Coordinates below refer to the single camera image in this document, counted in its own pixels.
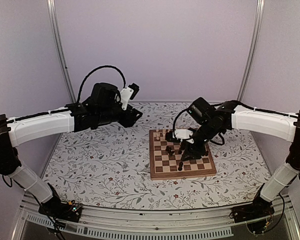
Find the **wooden chess board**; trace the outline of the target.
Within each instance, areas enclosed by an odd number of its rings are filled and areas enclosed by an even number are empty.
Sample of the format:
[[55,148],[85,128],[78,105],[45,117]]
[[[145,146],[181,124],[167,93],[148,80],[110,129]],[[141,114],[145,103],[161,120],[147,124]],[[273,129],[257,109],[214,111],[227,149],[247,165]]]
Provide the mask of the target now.
[[[160,140],[156,140],[156,132],[160,133]],[[166,146],[170,146],[174,150],[172,156],[166,152]],[[183,153],[180,151],[180,146],[180,143],[166,141],[165,137],[162,137],[162,129],[149,131],[149,162],[152,180],[202,178],[216,175],[216,166],[208,145],[205,146],[207,155],[201,159],[185,161],[182,171],[178,171]]]

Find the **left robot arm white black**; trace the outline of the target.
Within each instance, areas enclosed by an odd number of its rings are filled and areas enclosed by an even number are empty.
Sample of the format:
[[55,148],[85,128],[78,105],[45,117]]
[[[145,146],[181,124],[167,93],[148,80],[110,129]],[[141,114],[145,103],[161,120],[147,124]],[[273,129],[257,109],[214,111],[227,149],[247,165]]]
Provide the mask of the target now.
[[91,95],[82,103],[67,104],[55,110],[23,117],[0,115],[0,175],[9,176],[33,194],[53,216],[64,213],[53,189],[18,157],[17,147],[23,143],[50,135],[95,130],[118,122],[132,127],[142,113],[128,104],[139,92],[130,84],[119,90],[110,83],[96,83]]

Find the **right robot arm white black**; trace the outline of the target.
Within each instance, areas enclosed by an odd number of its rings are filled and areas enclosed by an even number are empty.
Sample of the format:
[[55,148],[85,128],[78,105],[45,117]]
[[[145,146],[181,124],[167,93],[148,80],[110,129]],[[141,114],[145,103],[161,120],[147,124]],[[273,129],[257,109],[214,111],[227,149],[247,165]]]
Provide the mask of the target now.
[[197,130],[173,129],[172,136],[186,143],[183,157],[198,159],[206,152],[205,144],[228,130],[247,130],[284,139],[291,143],[283,163],[260,188],[255,202],[249,206],[252,218],[268,210],[268,203],[300,173],[300,111],[284,113],[250,107],[237,100],[225,101],[218,107],[202,97],[185,111],[200,125]]

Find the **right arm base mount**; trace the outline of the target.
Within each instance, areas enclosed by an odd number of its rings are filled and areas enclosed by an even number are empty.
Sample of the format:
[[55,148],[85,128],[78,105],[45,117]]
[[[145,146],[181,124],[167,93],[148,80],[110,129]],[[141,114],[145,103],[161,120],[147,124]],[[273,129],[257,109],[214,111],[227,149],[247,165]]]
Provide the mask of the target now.
[[263,220],[255,221],[247,225],[247,228],[251,233],[259,235],[265,233],[274,213],[275,210],[272,202],[268,202],[257,196],[252,203],[233,207],[229,214],[229,218],[234,219],[235,223],[240,223],[270,216],[270,220],[264,218]]

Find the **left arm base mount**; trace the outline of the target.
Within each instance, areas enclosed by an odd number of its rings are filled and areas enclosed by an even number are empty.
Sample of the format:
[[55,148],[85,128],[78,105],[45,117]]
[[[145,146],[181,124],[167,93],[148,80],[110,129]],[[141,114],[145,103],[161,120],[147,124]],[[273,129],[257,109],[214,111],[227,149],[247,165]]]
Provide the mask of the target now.
[[75,200],[61,201],[58,196],[53,196],[45,203],[41,203],[38,212],[52,218],[78,223],[82,214],[82,203]]

